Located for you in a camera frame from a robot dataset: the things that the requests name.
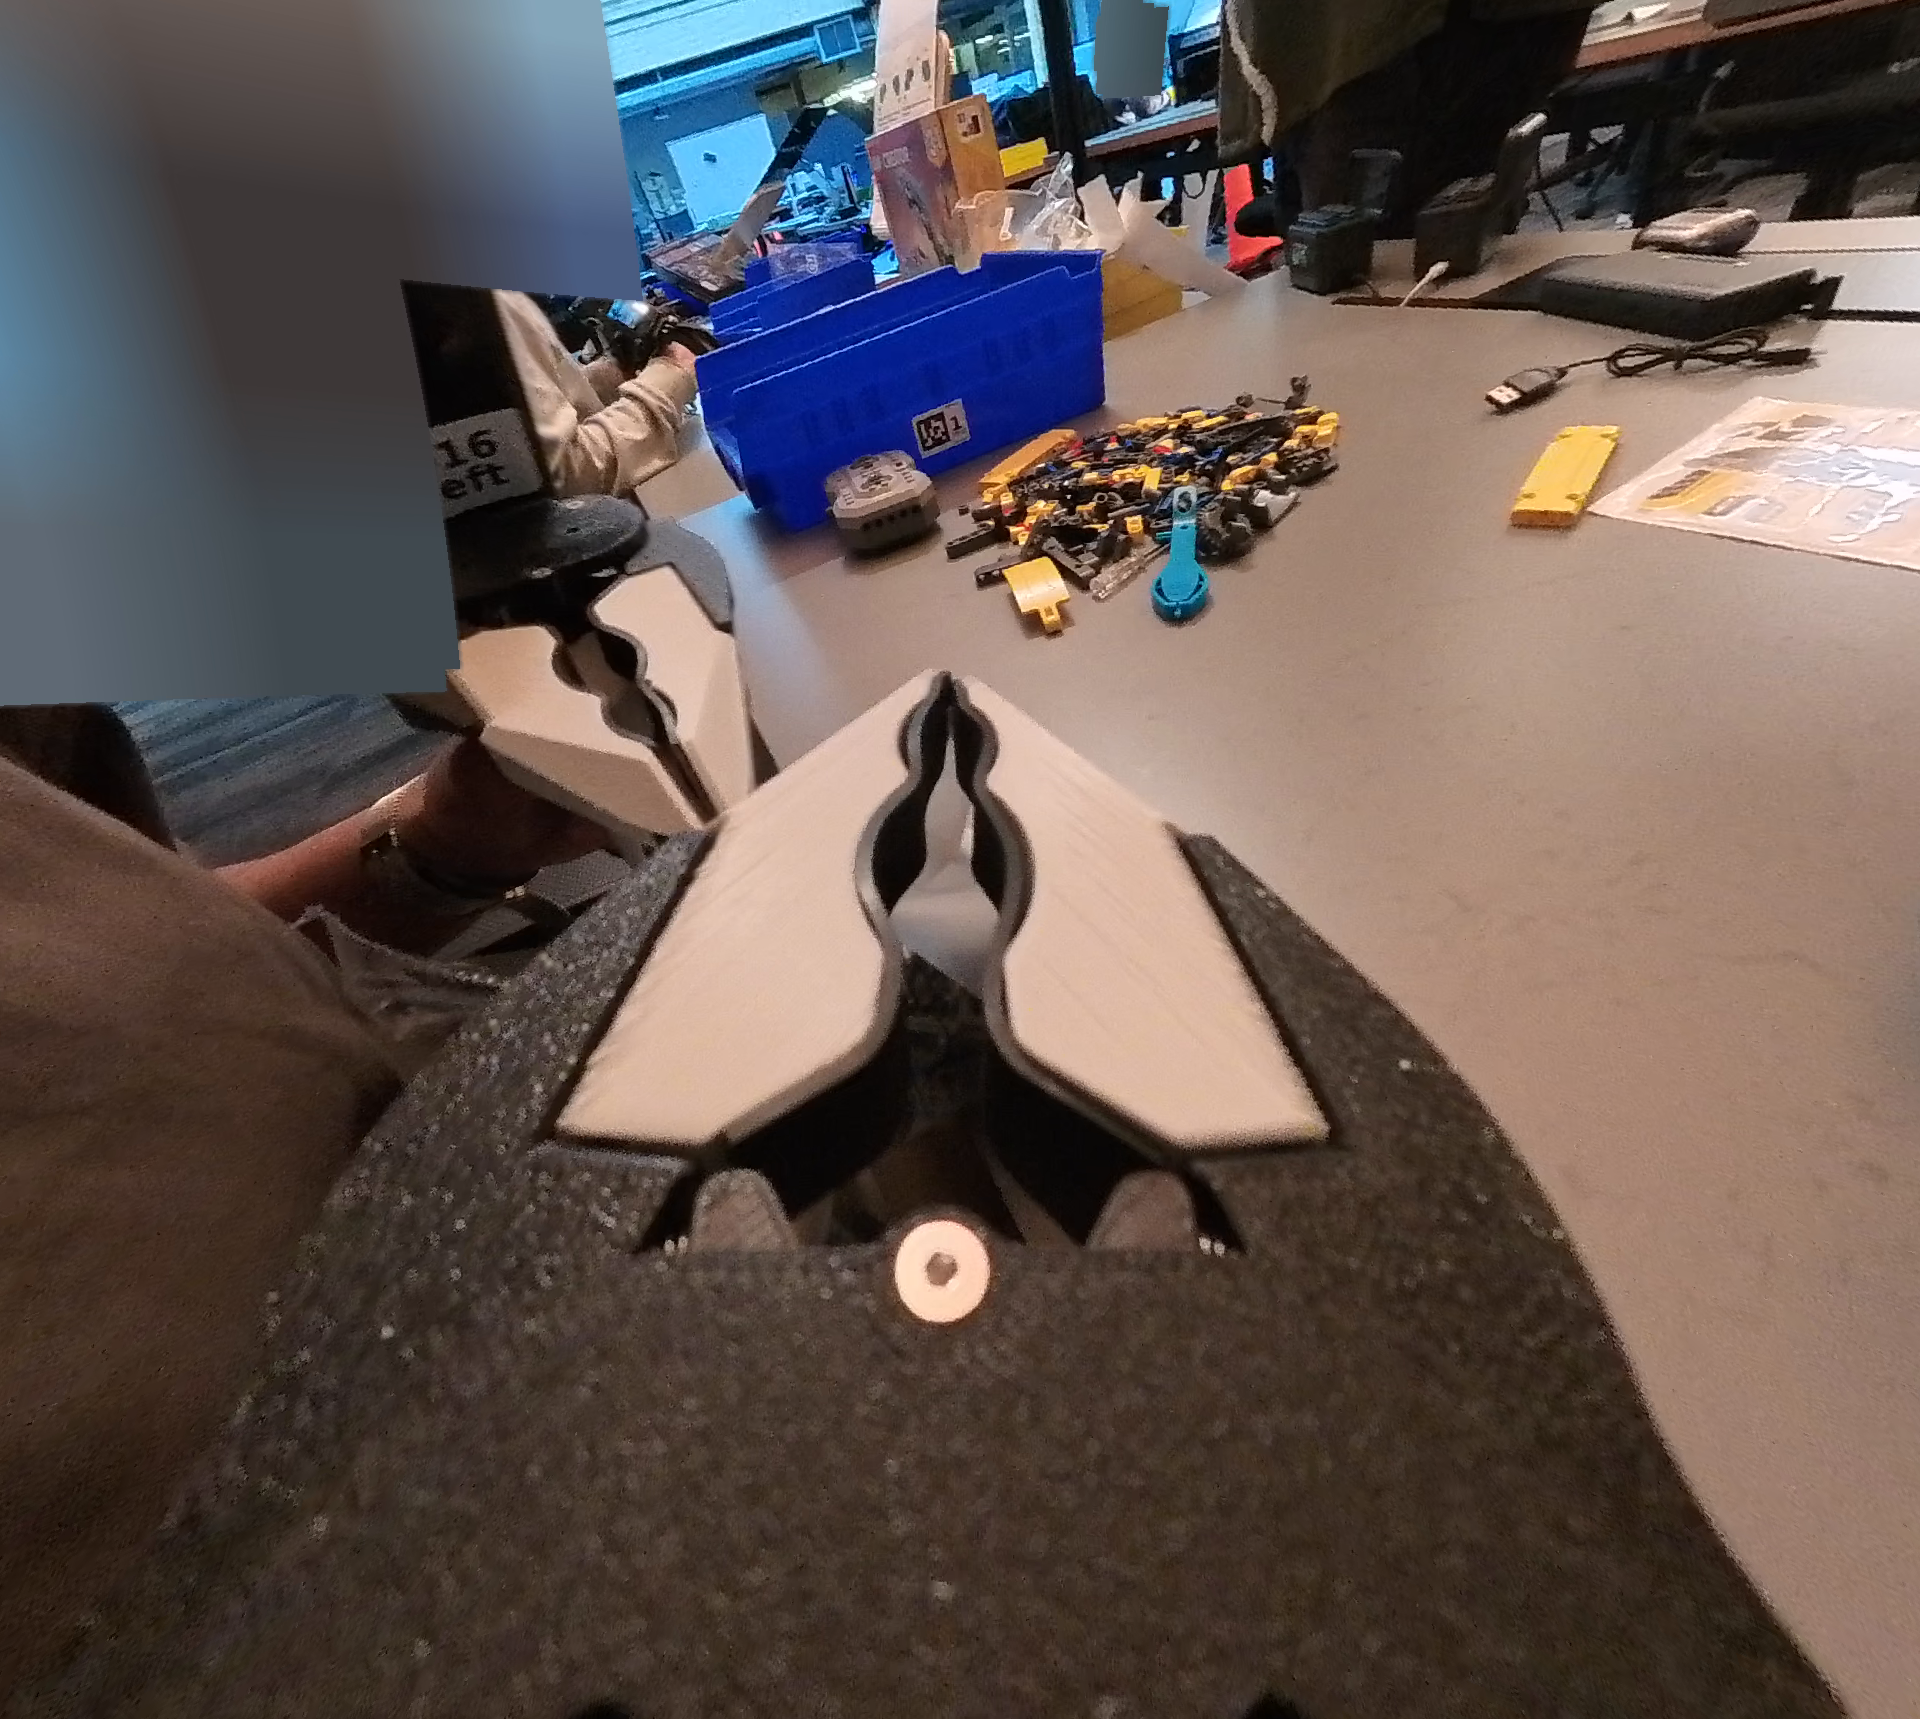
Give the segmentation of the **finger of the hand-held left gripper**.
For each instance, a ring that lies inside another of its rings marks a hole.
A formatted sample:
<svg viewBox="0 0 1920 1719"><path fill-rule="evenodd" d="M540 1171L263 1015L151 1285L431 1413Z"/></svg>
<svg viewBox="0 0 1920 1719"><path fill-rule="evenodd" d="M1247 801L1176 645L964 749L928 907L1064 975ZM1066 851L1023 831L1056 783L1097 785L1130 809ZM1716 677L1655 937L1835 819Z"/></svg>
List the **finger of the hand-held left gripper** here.
<svg viewBox="0 0 1920 1719"><path fill-rule="evenodd" d="M766 775L735 621L727 563L696 533L648 533L591 603L619 675L613 721L652 747L698 819L727 813Z"/></svg>
<svg viewBox="0 0 1920 1719"><path fill-rule="evenodd" d="M620 857L636 857L645 837L709 825L661 753L619 729L608 701L579 681L553 629L474 631L447 677L479 717L483 745L503 773L589 819Z"/></svg>

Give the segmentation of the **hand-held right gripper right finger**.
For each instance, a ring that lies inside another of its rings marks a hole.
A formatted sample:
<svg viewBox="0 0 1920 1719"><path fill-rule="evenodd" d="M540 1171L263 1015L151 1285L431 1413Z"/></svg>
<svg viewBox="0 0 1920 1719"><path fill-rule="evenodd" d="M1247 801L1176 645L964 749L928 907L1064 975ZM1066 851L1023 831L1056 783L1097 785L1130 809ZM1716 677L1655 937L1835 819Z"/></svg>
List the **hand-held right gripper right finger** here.
<svg viewBox="0 0 1920 1719"><path fill-rule="evenodd" d="M1324 1141L1173 825L972 677L953 685L953 749L997 909L982 991L1003 1055L1149 1153Z"/></svg>

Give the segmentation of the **white plastic bag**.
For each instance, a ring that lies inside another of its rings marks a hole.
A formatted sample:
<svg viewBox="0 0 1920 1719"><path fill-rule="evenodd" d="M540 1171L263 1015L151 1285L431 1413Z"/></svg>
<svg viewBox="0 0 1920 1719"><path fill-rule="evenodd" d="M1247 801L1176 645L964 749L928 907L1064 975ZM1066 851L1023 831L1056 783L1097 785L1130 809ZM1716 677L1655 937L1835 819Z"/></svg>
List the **white plastic bag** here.
<svg viewBox="0 0 1920 1719"><path fill-rule="evenodd" d="M969 991L984 995L998 911L975 875L975 807L941 785L925 813L925 865L892 907L903 949Z"/></svg>

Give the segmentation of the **person's left hand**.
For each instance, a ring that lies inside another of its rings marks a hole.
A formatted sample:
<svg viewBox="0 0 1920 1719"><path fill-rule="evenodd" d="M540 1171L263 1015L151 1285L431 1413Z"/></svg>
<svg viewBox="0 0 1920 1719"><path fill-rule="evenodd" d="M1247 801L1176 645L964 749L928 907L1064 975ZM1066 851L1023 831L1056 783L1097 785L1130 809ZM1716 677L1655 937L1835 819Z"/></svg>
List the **person's left hand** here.
<svg viewBox="0 0 1920 1719"><path fill-rule="evenodd" d="M479 739L458 739L396 795L393 831L404 855L444 891L510 893L551 867L620 841L592 819L515 783Z"/></svg>

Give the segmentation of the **silver wristwatch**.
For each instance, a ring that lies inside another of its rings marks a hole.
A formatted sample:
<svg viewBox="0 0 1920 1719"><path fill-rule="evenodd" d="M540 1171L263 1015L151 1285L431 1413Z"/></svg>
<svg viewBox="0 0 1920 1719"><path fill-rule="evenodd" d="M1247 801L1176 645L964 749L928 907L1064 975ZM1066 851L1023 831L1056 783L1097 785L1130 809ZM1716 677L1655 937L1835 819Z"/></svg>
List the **silver wristwatch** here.
<svg viewBox="0 0 1920 1719"><path fill-rule="evenodd" d="M415 897L438 897L438 887L410 847L404 825L420 809L425 773L376 799L363 815L358 859L365 875L386 887L408 887Z"/></svg>

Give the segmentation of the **grey toy motor block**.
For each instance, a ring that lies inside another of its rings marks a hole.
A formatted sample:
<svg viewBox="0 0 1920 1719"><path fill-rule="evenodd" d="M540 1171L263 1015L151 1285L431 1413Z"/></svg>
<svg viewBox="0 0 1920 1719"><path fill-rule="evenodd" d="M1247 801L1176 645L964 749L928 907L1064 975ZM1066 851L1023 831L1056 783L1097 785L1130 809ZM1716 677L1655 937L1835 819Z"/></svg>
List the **grey toy motor block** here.
<svg viewBox="0 0 1920 1719"><path fill-rule="evenodd" d="M829 516L846 553L875 557L941 531L941 496L909 452L869 454L825 482Z"/></svg>

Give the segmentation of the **blue brick separator tool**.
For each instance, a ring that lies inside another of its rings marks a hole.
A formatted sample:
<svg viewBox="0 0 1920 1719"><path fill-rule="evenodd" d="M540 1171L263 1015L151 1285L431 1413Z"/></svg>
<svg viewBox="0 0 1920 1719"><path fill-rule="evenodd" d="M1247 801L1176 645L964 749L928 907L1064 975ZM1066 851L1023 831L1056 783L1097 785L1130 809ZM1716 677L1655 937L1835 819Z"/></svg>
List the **blue brick separator tool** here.
<svg viewBox="0 0 1920 1719"><path fill-rule="evenodd" d="M1196 619L1210 603L1210 575L1198 547L1200 494L1180 486L1168 508L1165 561L1150 587L1157 617L1171 625Z"/></svg>

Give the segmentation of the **cardboard toy box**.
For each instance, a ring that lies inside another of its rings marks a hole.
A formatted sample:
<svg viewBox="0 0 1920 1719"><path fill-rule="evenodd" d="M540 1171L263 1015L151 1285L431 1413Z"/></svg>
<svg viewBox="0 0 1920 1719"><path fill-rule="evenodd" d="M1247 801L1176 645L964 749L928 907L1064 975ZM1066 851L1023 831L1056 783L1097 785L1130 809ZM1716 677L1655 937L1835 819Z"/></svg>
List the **cardboard toy box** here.
<svg viewBox="0 0 1920 1719"><path fill-rule="evenodd" d="M869 162L872 232L891 242L903 280L951 266L966 244L960 208L1005 190L997 120L982 96L876 132Z"/></svg>

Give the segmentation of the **pile of toy brick parts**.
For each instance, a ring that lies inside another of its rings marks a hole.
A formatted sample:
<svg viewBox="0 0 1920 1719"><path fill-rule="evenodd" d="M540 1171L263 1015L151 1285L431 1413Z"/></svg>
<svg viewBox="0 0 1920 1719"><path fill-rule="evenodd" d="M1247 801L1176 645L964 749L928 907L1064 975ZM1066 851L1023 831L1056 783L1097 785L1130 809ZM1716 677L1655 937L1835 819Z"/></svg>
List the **pile of toy brick parts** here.
<svg viewBox="0 0 1920 1719"><path fill-rule="evenodd" d="M1241 394L1104 432L1050 432L980 478L944 553L970 567L977 589L1005 591L1027 627L1061 635L1071 601L1140 589L1150 603L1173 496L1193 484L1212 603L1215 573L1247 559L1307 490L1334 476L1340 438L1340 414L1314 400L1307 378L1284 398Z"/></svg>

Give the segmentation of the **yellow box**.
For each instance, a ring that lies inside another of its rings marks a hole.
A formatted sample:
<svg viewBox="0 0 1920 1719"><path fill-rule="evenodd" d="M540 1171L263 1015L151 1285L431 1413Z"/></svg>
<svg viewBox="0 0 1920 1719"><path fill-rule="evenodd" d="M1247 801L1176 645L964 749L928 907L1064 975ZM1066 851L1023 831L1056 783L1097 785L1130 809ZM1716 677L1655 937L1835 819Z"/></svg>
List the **yellow box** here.
<svg viewBox="0 0 1920 1719"><path fill-rule="evenodd" d="M1129 338L1180 314L1187 306L1187 290L1180 284L1117 254L1102 256L1100 292L1104 342Z"/></svg>

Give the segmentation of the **crumpled clear plastic bags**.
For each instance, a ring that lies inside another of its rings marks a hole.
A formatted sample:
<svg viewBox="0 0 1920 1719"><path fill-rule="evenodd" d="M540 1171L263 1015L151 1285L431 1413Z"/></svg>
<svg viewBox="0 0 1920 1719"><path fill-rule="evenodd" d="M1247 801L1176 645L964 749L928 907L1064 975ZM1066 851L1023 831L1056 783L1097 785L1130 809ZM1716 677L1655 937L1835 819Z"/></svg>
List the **crumpled clear plastic bags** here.
<svg viewBox="0 0 1920 1719"><path fill-rule="evenodd" d="M1244 286L1229 266L1215 262L1205 236L1163 220L1163 202L1140 194L1135 178L1114 194L1104 178L1075 188L1061 162L1034 188L1001 194L975 220L979 252L1098 252L1108 274L1137 268L1183 292L1231 296Z"/></svg>

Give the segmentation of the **yellow toy brick panel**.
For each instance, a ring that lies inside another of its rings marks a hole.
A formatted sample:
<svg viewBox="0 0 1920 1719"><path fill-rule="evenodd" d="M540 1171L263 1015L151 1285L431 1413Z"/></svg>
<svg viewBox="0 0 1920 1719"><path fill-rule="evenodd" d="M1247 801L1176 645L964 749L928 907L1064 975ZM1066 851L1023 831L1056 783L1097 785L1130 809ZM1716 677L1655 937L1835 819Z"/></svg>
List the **yellow toy brick panel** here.
<svg viewBox="0 0 1920 1719"><path fill-rule="evenodd" d="M1557 432L1523 482L1508 524L1530 531L1572 529L1587 514L1618 446L1618 426L1572 426Z"/></svg>

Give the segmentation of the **black charger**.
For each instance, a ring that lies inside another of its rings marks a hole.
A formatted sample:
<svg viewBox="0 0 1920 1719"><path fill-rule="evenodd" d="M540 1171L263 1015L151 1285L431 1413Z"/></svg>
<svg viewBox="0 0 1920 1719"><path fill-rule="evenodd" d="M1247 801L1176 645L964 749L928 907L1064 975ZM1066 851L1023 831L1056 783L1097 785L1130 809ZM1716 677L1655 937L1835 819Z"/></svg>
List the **black charger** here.
<svg viewBox="0 0 1920 1719"><path fill-rule="evenodd" d="M1546 130L1544 112L1529 114L1503 138L1490 172L1459 178L1429 200L1412 230L1416 278L1435 266L1444 266L1443 278L1451 280L1482 270L1525 218Z"/></svg>
<svg viewBox="0 0 1920 1719"><path fill-rule="evenodd" d="M1284 234L1284 266L1295 290L1319 296L1355 292L1374 268L1379 220L1352 204L1303 210Z"/></svg>

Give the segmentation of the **yellow and black sticker sheet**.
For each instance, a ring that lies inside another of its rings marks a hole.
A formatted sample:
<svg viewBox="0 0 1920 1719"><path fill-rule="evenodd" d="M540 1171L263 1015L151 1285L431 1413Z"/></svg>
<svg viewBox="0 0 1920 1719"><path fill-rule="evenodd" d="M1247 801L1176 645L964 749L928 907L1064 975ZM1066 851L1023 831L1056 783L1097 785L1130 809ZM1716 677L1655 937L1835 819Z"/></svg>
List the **yellow and black sticker sheet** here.
<svg viewBox="0 0 1920 1719"><path fill-rule="evenodd" d="M1918 412L1752 398L1593 510L1917 571Z"/></svg>

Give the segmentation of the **black flat device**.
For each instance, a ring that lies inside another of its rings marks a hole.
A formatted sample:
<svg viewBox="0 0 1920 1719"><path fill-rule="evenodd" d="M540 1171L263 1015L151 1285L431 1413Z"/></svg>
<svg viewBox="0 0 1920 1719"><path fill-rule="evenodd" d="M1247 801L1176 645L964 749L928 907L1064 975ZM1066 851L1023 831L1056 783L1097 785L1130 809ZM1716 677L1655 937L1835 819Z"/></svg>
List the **black flat device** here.
<svg viewBox="0 0 1920 1719"><path fill-rule="evenodd" d="M1659 340L1715 340L1792 316L1824 316L1840 274L1775 256L1722 258L1650 248L1571 258L1532 278L1532 306L1554 318Z"/></svg>

